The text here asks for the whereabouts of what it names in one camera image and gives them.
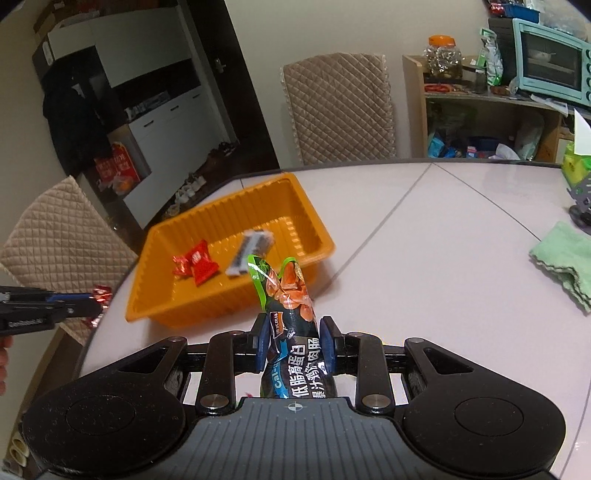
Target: wooden shelf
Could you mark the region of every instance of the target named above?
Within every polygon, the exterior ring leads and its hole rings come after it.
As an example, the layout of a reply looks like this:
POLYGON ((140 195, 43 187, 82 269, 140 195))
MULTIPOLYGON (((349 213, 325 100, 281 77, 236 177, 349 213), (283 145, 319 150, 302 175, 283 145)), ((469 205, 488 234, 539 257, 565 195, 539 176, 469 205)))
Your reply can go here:
MULTIPOLYGON (((463 92, 450 92, 450 93, 431 93, 425 92, 425 97, 427 99, 437 99, 437 100, 474 100, 477 102, 498 102, 498 103, 510 103, 512 105, 522 105, 522 106, 530 106, 532 108, 541 108, 544 110, 554 110, 552 107, 548 105, 544 105, 543 103, 534 102, 528 98, 514 98, 514 97, 503 97, 501 95, 493 95, 491 93, 463 93, 463 92)), ((579 113, 586 119, 591 120, 591 112, 585 109, 584 107, 577 107, 576 108, 579 113)), ((574 115, 574 107, 569 105, 569 115, 574 115)))
MULTIPOLYGON (((500 139, 514 135, 519 119, 526 111, 523 107, 539 109, 544 116, 544 132, 536 155, 537 161, 553 163, 560 138, 560 126, 563 116, 560 112, 530 98, 514 98, 494 95, 490 92, 478 93, 436 93, 425 92, 423 73, 426 72, 426 60, 422 56, 402 56, 402 67, 407 94, 408 122, 410 125, 411 155, 413 158, 426 158, 428 149, 427 102, 450 100, 469 102, 478 111, 475 135, 490 135, 500 139)), ((575 107, 569 105, 569 115, 574 115, 575 107)), ((586 119, 591 120, 591 111, 577 106, 576 110, 586 119)))

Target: orange jar lid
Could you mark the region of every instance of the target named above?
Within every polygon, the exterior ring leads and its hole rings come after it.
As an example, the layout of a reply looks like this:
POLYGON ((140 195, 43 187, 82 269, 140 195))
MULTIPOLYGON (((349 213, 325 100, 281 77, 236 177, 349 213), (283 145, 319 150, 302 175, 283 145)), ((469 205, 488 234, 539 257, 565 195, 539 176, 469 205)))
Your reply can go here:
POLYGON ((434 47, 455 47, 456 40, 448 35, 433 35, 429 37, 429 45, 434 47))

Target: black coat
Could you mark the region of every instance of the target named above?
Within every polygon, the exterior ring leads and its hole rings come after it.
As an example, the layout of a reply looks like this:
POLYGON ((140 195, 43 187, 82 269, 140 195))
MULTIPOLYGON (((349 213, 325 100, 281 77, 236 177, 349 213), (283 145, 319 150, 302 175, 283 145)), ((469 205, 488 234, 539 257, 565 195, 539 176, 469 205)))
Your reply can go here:
POLYGON ((43 100, 57 158, 66 175, 76 178, 95 165, 95 158, 109 158, 111 144, 92 105, 69 86, 56 86, 43 100))

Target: snack bag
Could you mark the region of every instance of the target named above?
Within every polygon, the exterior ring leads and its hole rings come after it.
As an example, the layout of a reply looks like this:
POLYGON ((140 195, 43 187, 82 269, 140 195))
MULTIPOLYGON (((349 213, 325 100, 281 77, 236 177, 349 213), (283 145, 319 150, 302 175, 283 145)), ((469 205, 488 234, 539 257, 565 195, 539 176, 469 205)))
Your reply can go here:
POLYGON ((248 256, 264 257, 273 245, 273 233, 266 230, 245 230, 242 243, 232 263, 226 269, 228 277, 248 273, 248 256))
POLYGON ((483 47, 478 55, 476 65, 479 67, 486 65, 486 79, 489 85, 500 85, 503 78, 503 59, 496 40, 496 33, 487 28, 481 28, 480 38, 483 47))
POLYGON ((312 300, 297 260, 286 258, 277 275, 262 258, 249 255, 248 268, 271 322, 261 397, 335 397, 335 381, 326 372, 312 300))

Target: plastic bag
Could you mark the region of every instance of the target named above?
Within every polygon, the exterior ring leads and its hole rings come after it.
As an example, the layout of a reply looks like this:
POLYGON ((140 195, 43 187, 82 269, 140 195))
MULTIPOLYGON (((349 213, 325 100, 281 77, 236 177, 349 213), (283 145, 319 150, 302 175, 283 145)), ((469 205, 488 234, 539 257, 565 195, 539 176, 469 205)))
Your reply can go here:
POLYGON ((496 33, 487 28, 481 28, 480 39, 483 47, 478 55, 476 65, 483 67, 486 64, 486 81, 492 86, 500 85, 503 78, 503 60, 496 43, 496 33))
POLYGON ((267 230, 245 230, 242 243, 226 269, 228 277, 248 273, 248 256, 264 257, 273 245, 273 233, 267 230))
POLYGON ((271 327, 261 397, 335 397, 335 380, 324 365, 312 300, 297 260, 286 258, 277 275, 262 258, 249 255, 248 268, 271 327))
POLYGON ((134 187, 135 183, 136 182, 132 177, 121 177, 117 175, 113 179, 111 187, 117 195, 121 196, 128 193, 134 187))
POLYGON ((543 132, 544 117, 538 112, 528 112, 515 139, 515 152, 522 160, 534 159, 543 132))
POLYGON ((462 103, 429 103, 428 108, 433 130, 444 142, 465 136, 476 121, 477 110, 462 103))
POLYGON ((535 5, 536 10, 540 11, 542 25, 587 40, 584 16, 567 0, 535 0, 535 5))

